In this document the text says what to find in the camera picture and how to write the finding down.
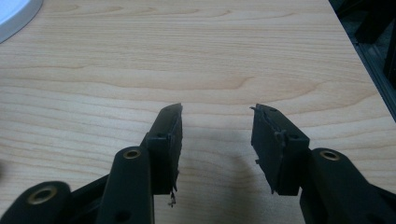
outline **wood grain surface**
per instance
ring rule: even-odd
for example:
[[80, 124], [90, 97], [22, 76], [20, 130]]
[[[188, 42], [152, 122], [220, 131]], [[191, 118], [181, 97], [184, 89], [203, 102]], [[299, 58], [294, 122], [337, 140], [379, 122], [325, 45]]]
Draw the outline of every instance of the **wood grain surface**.
[[157, 223], [304, 223], [249, 140], [274, 106], [396, 193], [396, 125], [326, 0], [45, 0], [0, 44], [0, 214], [47, 180], [106, 175], [181, 102], [177, 204]]

